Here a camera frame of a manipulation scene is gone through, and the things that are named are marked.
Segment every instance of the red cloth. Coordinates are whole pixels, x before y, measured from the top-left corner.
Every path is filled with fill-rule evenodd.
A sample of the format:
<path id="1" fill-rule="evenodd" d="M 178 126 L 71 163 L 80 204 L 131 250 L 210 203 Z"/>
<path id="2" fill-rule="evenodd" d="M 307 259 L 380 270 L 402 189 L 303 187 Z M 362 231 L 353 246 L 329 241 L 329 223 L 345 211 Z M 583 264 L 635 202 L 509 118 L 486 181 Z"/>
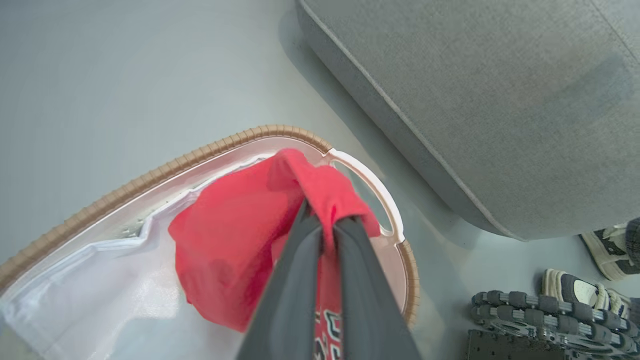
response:
<path id="1" fill-rule="evenodd" d="M 180 283 L 205 319 L 246 330 L 304 197 L 326 241 L 318 267 L 318 315 L 326 323 L 340 313 L 332 227 L 360 215 L 367 234 L 377 236 L 378 222 L 338 170 L 314 167 L 301 152 L 286 149 L 218 179 L 169 226 Z"/>

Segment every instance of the black and white sneaker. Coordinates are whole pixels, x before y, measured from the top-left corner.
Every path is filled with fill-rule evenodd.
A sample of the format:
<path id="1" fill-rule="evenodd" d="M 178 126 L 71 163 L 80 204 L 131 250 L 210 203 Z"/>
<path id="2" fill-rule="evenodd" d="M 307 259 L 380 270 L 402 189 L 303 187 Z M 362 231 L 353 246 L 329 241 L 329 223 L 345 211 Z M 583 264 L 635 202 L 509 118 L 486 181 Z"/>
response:
<path id="1" fill-rule="evenodd" d="M 594 309 L 610 310 L 628 319 L 631 300 L 602 284 L 590 284 L 564 271 L 547 269 L 542 278 L 542 294 L 560 301 L 581 302 Z"/>
<path id="2" fill-rule="evenodd" d="M 629 253 L 629 245 L 638 241 L 638 239 L 634 240 L 633 232 L 636 222 L 638 219 L 628 224 L 615 225 L 580 235 L 600 272 L 611 281 L 622 280 L 627 275 L 640 274 L 640 266 L 634 262 L 638 253 L 631 254 L 632 256 Z"/>

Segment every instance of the gray ottoman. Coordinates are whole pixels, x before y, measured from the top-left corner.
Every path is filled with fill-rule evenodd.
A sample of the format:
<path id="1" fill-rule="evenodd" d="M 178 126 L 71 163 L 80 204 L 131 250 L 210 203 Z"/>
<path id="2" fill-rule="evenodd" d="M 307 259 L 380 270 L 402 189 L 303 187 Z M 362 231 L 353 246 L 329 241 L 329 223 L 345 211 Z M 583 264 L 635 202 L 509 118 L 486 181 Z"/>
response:
<path id="1" fill-rule="evenodd" d="M 300 0 L 313 50 L 465 220 L 519 240 L 640 216 L 640 3 Z"/>

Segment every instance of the floor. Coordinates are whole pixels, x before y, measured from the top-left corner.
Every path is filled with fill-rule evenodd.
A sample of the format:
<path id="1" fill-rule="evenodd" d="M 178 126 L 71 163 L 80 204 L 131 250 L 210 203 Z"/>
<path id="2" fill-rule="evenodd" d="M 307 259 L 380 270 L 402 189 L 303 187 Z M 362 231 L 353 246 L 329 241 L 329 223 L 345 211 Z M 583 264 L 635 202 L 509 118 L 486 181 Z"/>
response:
<path id="1" fill-rule="evenodd" d="M 461 355 L 478 291 L 534 292 L 548 267 L 604 279 L 576 236 L 521 243 L 453 213 L 311 51 L 293 0 L 5 1 L 0 49 L 0 261 L 176 156 L 290 124 L 394 196 L 419 266 L 425 359 Z M 614 287 L 640 296 L 639 285 Z"/>

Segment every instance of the shoe sole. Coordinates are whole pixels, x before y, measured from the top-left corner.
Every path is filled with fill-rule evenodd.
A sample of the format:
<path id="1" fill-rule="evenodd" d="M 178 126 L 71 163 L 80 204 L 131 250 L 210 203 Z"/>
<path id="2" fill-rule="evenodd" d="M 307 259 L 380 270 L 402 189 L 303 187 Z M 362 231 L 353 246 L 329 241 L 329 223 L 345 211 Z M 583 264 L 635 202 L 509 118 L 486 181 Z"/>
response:
<path id="1" fill-rule="evenodd" d="M 602 275 L 611 281 L 619 281 L 624 279 L 627 275 L 620 270 L 620 267 L 616 265 L 615 261 L 611 261 L 611 256 L 607 249 L 602 245 L 602 242 L 594 233 L 584 233 L 580 235 L 580 238 L 587 245 L 591 259 L 596 263 L 598 269 Z"/>
<path id="2" fill-rule="evenodd" d="M 564 301 L 562 291 L 560 290 L 561 286 L 558 282 L 558 278 L 562 276 L 562 274 L 563 272 L 558 270 L 546 269 L 545 275 L 542 277 L 542 294 Z"/>

